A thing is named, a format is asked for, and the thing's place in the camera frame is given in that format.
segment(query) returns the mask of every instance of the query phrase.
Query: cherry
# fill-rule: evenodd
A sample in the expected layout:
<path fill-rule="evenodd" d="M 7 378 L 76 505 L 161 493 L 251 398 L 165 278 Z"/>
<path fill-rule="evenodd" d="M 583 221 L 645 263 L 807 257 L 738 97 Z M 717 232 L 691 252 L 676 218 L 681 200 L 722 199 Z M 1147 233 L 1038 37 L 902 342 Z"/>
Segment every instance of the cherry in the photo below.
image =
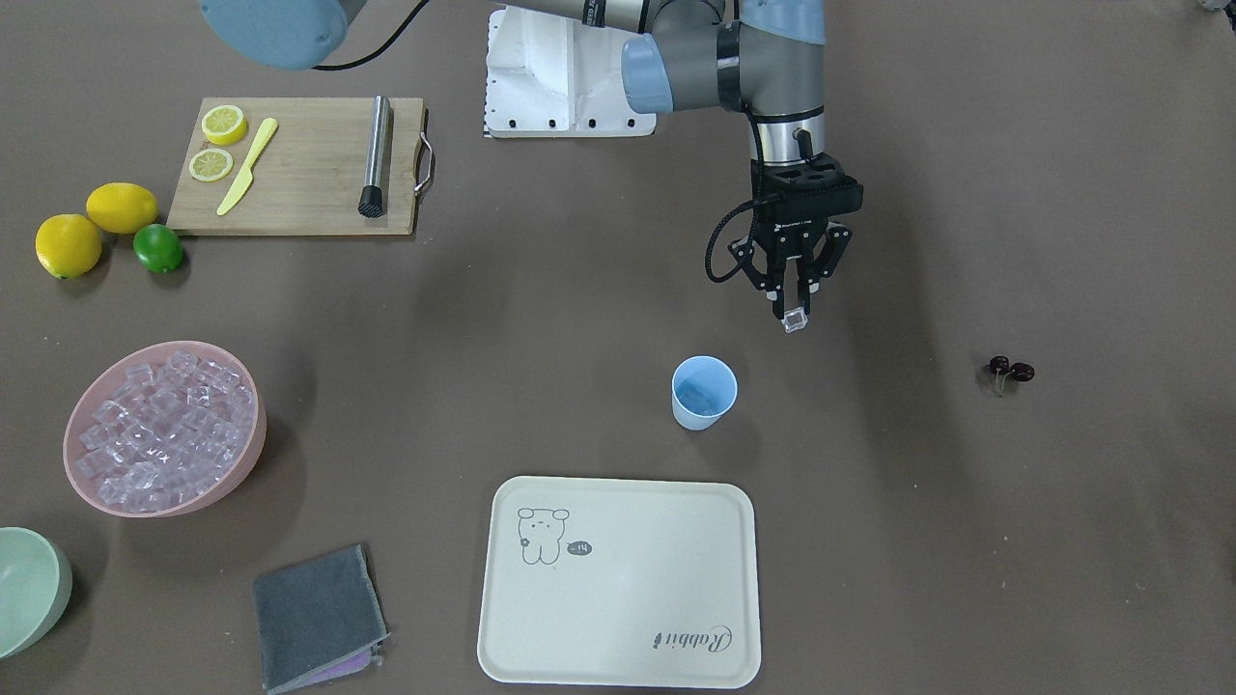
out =
<path fill-rule="evenodd" d="M 1014 381 L 1026 383 L 1032 378 L 1035 378 L 1035 367 L 1027 365 L 1026 362 L 1014 362 L 1012 365 Z"/>
<path fill-rule="evenodd" d="M 996 376 L 1000 376 L 1002 373 L 1007 373 L 1009 372 L 1009 357 L 1005 357 L 1004 355 L 996 355 L 995 357 L 991 357 L 991 361 L 988 362 L 988 369 L 991 370 L 991 373 L 994 373 Z"/>

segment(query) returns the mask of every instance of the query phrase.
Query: yellow lemon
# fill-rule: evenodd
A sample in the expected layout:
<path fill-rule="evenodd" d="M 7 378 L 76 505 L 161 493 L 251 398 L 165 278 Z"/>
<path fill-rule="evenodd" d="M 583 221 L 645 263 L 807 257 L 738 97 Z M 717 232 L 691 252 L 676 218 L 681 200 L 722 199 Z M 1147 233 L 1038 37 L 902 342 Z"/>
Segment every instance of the yellow lemon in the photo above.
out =
<path fill-rule="evenodd" d="M 99 228 L 82 215 L 56 215 L 38 226 L 35 254 L 47 272 L 67 279 L 99 262 L 103 239 Z"/>
<path fill-rule="evenodd" d="M 248 132 L 248 124 L 245 121 L 245 111 L 240 106 L 224 104 L 215 106 L 201 116 L 201 132 L 206 140 L 215 145 L 232 145 L 240 142 Z"/>
<path fill-rule="evenodd" d="M 136 183 L 105 183 L 87 198 L 85 214 L 105 231 L 133 234 L 158 218 L 158 200 Z"/>
<path fill-rule="evenodd" d="M 232 157 L 226 150 L 211 147 L 189 160 L 189 176 L 206 183 L 219 181 L 231 171 Z"/>

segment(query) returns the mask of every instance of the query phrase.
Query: cutting board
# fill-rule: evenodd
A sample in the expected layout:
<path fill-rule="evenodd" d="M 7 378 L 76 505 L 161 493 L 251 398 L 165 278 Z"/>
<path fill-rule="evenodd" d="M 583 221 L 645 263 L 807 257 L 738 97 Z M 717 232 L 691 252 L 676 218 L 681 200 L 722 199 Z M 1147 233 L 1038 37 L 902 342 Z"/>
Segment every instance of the cutting board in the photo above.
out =
<path fill-rule="evenodd" d="M 203 183 L 189 176 L 189 160 L 213 145 L 201 134 L 201 117 L 214 106 L 234 104 L 245 111 L 248 132 L 221 147 L 235 160 L 232 173 Z M 356 211 L 365 184 L 373 99 L 341 98 L 208 98 L 192 124 L 189 148 L 180 167 L 167 224 L 189 236 L 412 234 L 417 215 L 417 164 L 425 125 L 423 99 L 391 99 L 394 125 L 387 214 L 370 219 Z M 253 167 L 253 185 L 225 215 L 219 202 L 240 171 L 262 119 L 279 130 Z"/>

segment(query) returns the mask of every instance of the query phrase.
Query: folded towel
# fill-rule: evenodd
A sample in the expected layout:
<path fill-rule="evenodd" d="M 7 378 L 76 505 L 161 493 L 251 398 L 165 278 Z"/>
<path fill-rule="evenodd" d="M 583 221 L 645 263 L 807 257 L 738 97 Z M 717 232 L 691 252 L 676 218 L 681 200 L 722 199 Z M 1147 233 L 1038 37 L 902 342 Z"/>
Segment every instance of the folded towel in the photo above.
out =
<path fill-rule="evenodd" d="M 269 695 L 363 670 L 387 637 L 360 545 L 257 578 L 253 607 Z"/>

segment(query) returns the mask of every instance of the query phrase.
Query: rectangular tray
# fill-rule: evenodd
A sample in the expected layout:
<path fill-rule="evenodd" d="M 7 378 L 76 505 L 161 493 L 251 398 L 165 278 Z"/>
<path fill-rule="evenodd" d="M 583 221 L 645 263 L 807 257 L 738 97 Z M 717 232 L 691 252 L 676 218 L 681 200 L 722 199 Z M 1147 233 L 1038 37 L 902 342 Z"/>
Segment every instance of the rectangular tray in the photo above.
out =
<path fill-rule="evenodd" d="M 477 659 L 502 683 L 742 688 L 761 659 L 755 555 L 733 485 L 513 477 Z"/>

